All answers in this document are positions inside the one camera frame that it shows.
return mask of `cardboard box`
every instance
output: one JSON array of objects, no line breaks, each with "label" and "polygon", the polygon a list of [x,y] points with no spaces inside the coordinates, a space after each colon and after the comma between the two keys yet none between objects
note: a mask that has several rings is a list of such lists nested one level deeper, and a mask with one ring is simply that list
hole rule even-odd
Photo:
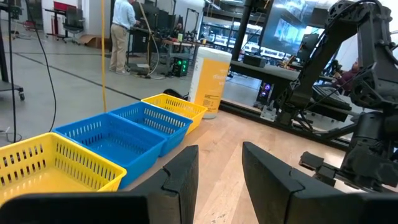
[{"label": "cardboard box", "polygon": [[[87,47],[92,47],[96,49],[101,49],[101,36],[99,35],[90,35],[90,34],[85,34],[80,37],[80,42],[84,44]],[[111,46],[112,42],[110,39],[105,38],[105,49],[109,49]]]}]

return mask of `khaki pants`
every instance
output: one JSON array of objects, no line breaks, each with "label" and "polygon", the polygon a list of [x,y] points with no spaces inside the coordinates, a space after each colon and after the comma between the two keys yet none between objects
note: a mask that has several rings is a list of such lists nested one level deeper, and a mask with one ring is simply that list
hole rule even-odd
[{"label": "khaki pants", "polygon": [[124,71],[124,64],[126,63],[127,51],[127,30],[121,26],[112,24],[111,26],[112,37],[112,57],[109,69],[117,72]]}]

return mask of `white shirt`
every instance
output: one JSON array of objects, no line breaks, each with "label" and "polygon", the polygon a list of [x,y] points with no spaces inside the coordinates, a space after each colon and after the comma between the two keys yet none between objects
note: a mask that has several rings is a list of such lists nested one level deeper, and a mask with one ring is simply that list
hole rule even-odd
[{"label": "white shirt", "polygon": [[136,13],[127,0],[116,0],[114,3],[112,23],[124,26],[127,29],[136,24]]}]

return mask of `yellow sign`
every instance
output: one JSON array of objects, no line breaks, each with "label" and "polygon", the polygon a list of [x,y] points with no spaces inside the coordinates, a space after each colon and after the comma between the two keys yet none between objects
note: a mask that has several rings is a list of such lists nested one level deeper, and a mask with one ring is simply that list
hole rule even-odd
[{"label": "yellow sign", "polygon": [[215,114],[223,95],[229,63],[204,59],[195,103],[206,106],[207,114]]}]

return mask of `yellow basket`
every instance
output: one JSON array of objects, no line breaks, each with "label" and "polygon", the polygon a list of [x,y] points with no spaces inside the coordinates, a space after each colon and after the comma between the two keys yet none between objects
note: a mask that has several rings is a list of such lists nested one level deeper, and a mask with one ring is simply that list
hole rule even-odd
[{"label": "yellow basket", "polygon": [[193,123],[186,135],[199,126],[201,119],[207,111],[207,108],[204,106],[196,105],[164,93],[145,98],[142,101],[191,119]]},{"label": "yellow basket", "polygon": [[0,148],[0,205],[22,194],[116,191],[122,167],[55,133]]}]

